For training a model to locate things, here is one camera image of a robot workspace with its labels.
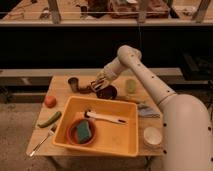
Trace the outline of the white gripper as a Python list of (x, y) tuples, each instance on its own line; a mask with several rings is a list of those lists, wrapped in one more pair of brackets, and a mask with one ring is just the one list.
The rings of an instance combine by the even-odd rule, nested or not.
[(101, 70), (98, 75), (97, 78), (95, 80), (95, 83), (98, 83), (101, 85), (101, 89), (106, 88), (109, 84), (110, 81), (106, 78), (106, 74), (103, 70)]

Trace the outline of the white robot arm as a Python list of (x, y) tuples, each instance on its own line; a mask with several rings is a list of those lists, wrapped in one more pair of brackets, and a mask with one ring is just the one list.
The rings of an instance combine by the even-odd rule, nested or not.
[(119, 47), (116, 58), (99, 72), (94, 89), (107, 87), (130, 69), (163, 113), (164, 171), (213, 171), (213, 132), (206, 106), (192, 95), (176, 93), (141, 63), (141, 57), (131, 46)]

